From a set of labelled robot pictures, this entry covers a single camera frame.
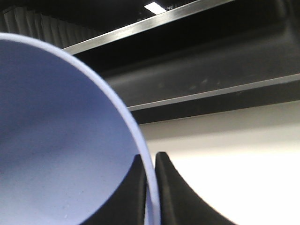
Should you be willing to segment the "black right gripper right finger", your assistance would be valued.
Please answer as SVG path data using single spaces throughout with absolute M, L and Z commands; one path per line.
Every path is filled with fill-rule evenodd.
M 186 183 L 165 152 L 156 154 L 157 177 L 163 225 L 233 225 L 209 206 Z

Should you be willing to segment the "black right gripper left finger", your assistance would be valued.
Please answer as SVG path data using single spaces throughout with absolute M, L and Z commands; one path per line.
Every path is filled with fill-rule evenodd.
M 118 188 L 84 223 L 86 225 L 143 225 L 145 201 L 146 174 L 141 156 L 137 154 Z

